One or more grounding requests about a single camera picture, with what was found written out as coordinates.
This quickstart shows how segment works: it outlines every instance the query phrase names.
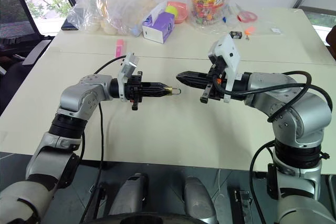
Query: white paper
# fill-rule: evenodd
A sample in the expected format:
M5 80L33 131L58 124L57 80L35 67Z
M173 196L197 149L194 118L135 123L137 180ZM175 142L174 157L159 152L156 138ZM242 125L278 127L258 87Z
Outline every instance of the white paper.
M161 14L167 7L167 1L163 1L159 3L156 7L154 7L151 12L144 18L146 20L150 15L152 15L152 23L154 24L158 15Z

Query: orange component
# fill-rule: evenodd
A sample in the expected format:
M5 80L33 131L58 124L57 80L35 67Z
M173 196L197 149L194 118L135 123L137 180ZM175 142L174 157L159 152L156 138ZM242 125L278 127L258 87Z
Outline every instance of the orange component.
M256 28L254 26L250 26L249 28L247 28L244 33L246 35L251 35L252 33L254 33L256 31Z

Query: white bracket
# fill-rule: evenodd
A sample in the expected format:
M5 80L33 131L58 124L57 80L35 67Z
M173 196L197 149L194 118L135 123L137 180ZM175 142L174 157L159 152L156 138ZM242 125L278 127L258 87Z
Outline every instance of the white bracket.
M127 102L125 97L124 84L127 83L128 78L130 78L138 65L139 58L134 55L134 53L129 52L126 58L122 62L122 68L118 73L118 88L119 88L119 98L122 102Z
M236 45L230 35L222 37L213 49L213 54L217 57L222 56L227 67L225 73L227 77L225 90L232 91L233 84L237 76L237 68L240 62L240 54L236 48ZM224 102L229 103L231 99L230 95L224 95Z

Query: pink eraser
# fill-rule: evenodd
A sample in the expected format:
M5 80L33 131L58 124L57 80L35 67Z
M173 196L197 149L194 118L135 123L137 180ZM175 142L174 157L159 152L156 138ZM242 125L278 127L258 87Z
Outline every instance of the pink eraser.
M116 53L115 53L116 58L122 56L123 53L124 53L124 40L118 39L117 45L116 45Z

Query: black cable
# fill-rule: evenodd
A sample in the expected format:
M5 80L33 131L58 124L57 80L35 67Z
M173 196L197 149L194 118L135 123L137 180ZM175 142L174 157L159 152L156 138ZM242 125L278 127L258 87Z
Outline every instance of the black cable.
M270 147L267 147L266 149L268 150L269 154L271 154L271 157L273 158L273 152L272 152L272 150L270 149Z
M227 94L231 96L236 96L236 97L244 97L249 94L258 94L258 93L263 93L263 92L268 92L268 91L273 91L273 90L278 90L278 89L286 89L286 88L295 88L295 87L304 87L306 84L305 83L288 83L288 84L282 84L282 85L276 85L276 86L271 86L271 87L266 87L266 88L260 88L260 89L253 89L253 90L248 90L248 91L227 91L225 90L218 82L217 82L218 76L214 75L213 76L213 84L215 89L222 94ZM323 90L322 88L315 86L315 85L309 85L310 89L314 89L318 92L320 92L324 98L327 101L327 104L332 111L332 100L328 93Z
M92 200L93 200L93 197L97 191L97 188L98 188L98 183L99 183L99 179L100 179L100 175L101 175L101 171L102 171L102 167L103 167L103 160L104 160L104 129L103 129L103 113L102 113L102 109L101 109L101 105L100 103L98 104L98 107L99 107L99 111L100 111L100 133L101 133L101 156L100 156L100 164L99 164L99 171L98 171L98 175L97 175L97 178L96 178L96 182L94 183L94 188L91 192L91 196L90 196L90 199L85 207L85 210L82 214L82 217L80 218L80 221L79 223L83 223L84 219L85 219L85 216L89 210L89 207L92 203Z
M108 66L108 65L111 64L112 62L115 62L116 60L119 60L119 59L123 59L123 58L125 58L125 57L126 57L126 55L123 55L123 56L114 58L113 60L110 60L110 61L106 62L106 63L105 63L103 66L101 66L96 72L94 72L94 74L99 73L102 69L104 69L106 66Z
M332 100L331 100L331 97L329 96L329 94L326 92L326 90L324 90L324 89L322 89L318 86L315 86L315 85L310 85L309 88L320 92L324 96L325 100L327 101L327 104L330 108L330 111L332 111Z
M83 159L84 152L85 152L85 133L83 132L83 133L82 133L82 150L81 150L81 152L80 152L79 163L78 163L78 165L80 164L80 162L81 162L82 159Z
M215 89L222 94L227 94L235 97L245 97L249 94L258 94L258 93L264 93L268 91L278 90L278 89L286 89L286 88L295 88L295 87L304 87L305 83L288 83L288 84L281 84L271 87L265 87L260 89L253 89L253 90L247 90L247 91L227 91L225 90L218 82L217 82L218 76L213 75L213 84Z
M124 56L120 56L120 57L117 57L117 58L114 58L108 62L106 62L103 66L101 66L96 72L94 72L95 74L98 74L102 69L104 69L106 66L108 66L109 64L119 60L119 59L123 59L125 58L126 55ZM101 109L101 105L100 103L98 104L98 107L99 107L99 113L100 113L100 133L101 133L101 157L100 157L100 163L99 163L99 171L98 171L98 175L97 175L97 178L96 178L96 182L94 183L94 188L91 192L91 196L90 196L90 199L85 207L85 210L82 214L82 217L80 218L80 221L79 223L83 223L84 219L85 219L85 216L89 210L89 207L93 201L93 197L97 191L97 188L98 188L98 183L99 183L99 180L100 180L100 175L101 175L101 170L102 170L102 167L103 167L103 161L104 161L104 129L103 129L103 111Z
M290 107L293 106L294 103L296 103L298 100L300 100L305 93L307 93L309 86L311 85L311 75L308 72L304 72L304 71L291 71L291 72L285 72L283 73L287 76L292 75L292 74L301 74L303 76L306 76L307 81L306 81L306 85L304 85L303 89L293 98L291 99L289 102L287 102L283 107L279 108L276 112L274 112L274 114L270 115L269 118L267 119L267 122L271 123L274 121L274 119L280 115L281 113L283 113L285 110L289 109Z
M259 202L258 202L258 199L257 199L257 196L256 196L256 193L254 192L254 187L253 187L253 167L254 167L254 163L259 155L259 153L265 149L265 148L268 148L268 147L272 147L274 146L274 140L273 141L270 141L266 144L264 144L262 147L260 147L257 152L254 154L253 158L252 158L252 161L251 161L251 165L250 165L250 170L249 170L249 176L248 176L248 179L249 179L249 185L250 185L250 190L251 190L251 194L252 194L252 198L253 198L253 201L256 205L256 208L257 208L257 211L258 211L258 214L259 214L259 217L260 217L260 220L261 220L261 223L262 224L266 224L265 222L265 218L264 218L264 215L262 213L262 210L260 208L260 205L259 205Z

